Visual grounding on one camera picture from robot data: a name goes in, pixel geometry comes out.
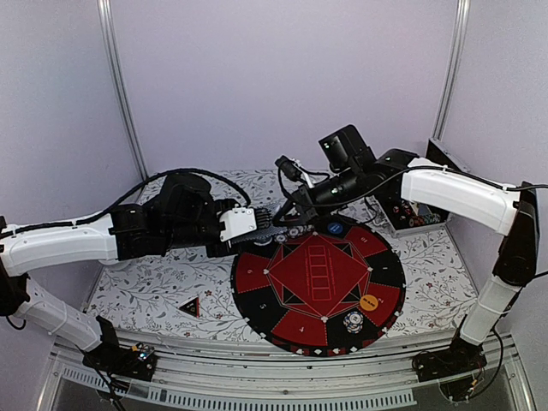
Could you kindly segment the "white blue chip row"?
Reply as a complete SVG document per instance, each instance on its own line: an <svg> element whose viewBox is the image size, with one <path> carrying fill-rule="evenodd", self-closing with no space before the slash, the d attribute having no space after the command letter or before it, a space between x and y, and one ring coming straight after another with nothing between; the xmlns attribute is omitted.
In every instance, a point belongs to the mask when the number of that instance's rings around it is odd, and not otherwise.
<svg viewBox="0 0 548 411"><path fill-rule="evenodd" d="M276 243L286 243L313 230L314 227L312 225L280 227L280 231L274 235L273 239Z"/></svg>

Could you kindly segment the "blue playing card deck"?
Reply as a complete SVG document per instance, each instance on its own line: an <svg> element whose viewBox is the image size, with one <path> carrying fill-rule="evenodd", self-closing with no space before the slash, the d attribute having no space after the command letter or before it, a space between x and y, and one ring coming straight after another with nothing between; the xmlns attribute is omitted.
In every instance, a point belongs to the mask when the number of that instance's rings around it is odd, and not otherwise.
<svg viewBox="0 0 548 411"><path fill-rule="evenodd" d="M231 246L236 246L248 242L264 246L270 244L273 241L284 241L288 236L288 231L289 229L287 227L271 226L267 229L257 229L244 235L239 235L231 239L229 242Z"/></svg>

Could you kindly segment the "blue small blind button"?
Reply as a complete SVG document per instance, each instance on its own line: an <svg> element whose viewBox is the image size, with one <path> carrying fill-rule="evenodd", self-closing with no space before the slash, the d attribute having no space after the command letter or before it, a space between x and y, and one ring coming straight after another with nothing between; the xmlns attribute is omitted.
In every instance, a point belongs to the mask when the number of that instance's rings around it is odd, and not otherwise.
<svg viewBox="0 0 548 411"><path fill-rule="evenodd" d="M327 225L327 229L333 235L340 235L344 231L344 226L339 222L330 222Z"/></svg>

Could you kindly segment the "orange big blind button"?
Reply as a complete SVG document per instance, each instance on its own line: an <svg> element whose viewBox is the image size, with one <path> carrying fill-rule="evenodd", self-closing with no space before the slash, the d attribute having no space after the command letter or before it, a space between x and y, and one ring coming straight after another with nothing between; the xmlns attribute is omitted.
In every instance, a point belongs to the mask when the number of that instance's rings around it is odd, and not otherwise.
<svg viewBox="0 0 548 411"><path fill-rule="evenodd" d="M365 312L373 312L379 306L379 300L374 295L363 295L360 298L360 308Z"/></svg>

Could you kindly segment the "white blue chip stack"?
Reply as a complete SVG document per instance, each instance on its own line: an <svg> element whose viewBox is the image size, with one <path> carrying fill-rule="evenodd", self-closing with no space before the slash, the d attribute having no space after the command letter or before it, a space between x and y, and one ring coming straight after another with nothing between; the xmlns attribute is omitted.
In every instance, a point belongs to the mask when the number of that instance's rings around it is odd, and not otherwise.
<svg viewBox="0 0 548 411"><path fill-rule="evenodd" d="M364 317L362 313L358 311L352 311L347 313L343 318L343 326L345 330L350 334L358 334L362 331L364 324Z"/></svg>

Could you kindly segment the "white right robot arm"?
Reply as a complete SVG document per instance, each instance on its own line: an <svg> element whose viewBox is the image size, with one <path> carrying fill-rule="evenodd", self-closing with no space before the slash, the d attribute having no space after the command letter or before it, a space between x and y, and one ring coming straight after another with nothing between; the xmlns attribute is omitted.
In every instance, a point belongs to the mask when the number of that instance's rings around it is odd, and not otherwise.
<svg viewBox="0 0 548 411"><path fill-rule="evenodd" d="M375 156L352 124L324 137L319 145L332 173L321 182L310 182L309 172L296 160L277 159L278 177L299 187L283 192L286 202L276 223L308 224L358 199L384 194L455 216L450 230L472 267L485 268L486 262L472 259L492 253L492 271L484 276L479 297L459 326L457 343L443 355L447 371L462 372L474 362L475 347L539 275L537 186L495 182L402 149ZM289 221L285 216L291 209L297 216Z"/></svg>

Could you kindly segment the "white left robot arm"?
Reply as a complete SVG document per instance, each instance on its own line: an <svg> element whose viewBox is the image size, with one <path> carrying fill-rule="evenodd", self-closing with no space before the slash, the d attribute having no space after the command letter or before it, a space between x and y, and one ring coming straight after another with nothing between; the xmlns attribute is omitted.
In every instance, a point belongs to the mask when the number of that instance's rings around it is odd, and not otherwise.
<svg viewBox="0 0 548 411"><path fill-rule="evenodd" d="M30 271L86 261L115 265L186 247L229 252L236 239L270 222L265 208L213 199L203 172L176 171L142 205L118 200L105 211L75 220L2 223L1 314L29 320L93 354L108 371L121 371L127 353L112 323L56 298L30 278Z"/></svg>

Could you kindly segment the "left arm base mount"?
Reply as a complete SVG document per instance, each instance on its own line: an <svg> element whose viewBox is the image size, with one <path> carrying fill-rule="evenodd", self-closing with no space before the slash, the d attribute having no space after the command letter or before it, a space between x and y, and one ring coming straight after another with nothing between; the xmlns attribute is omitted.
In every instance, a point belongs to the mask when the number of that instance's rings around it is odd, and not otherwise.
<svg viewBox="0 0 548 411"><path fill-rule="evenodd" d="M115 375L151 382L158 357L154 348L142 342L131 348L102 342L91 351L83 352L83 365Z"/></svg>

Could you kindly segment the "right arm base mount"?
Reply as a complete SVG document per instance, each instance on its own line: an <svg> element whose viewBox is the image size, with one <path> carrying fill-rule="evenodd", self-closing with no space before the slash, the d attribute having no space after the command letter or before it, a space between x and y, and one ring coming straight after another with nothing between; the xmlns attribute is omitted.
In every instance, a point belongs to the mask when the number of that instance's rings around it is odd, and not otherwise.
<svg viewBox="0 0 548 411"><path fill-rule="evenodd" d="M420 382L438 381L441 394L451 402L467 401L484 376L487 364L482 350L464 348L419 352L412 368Z"/></svg>

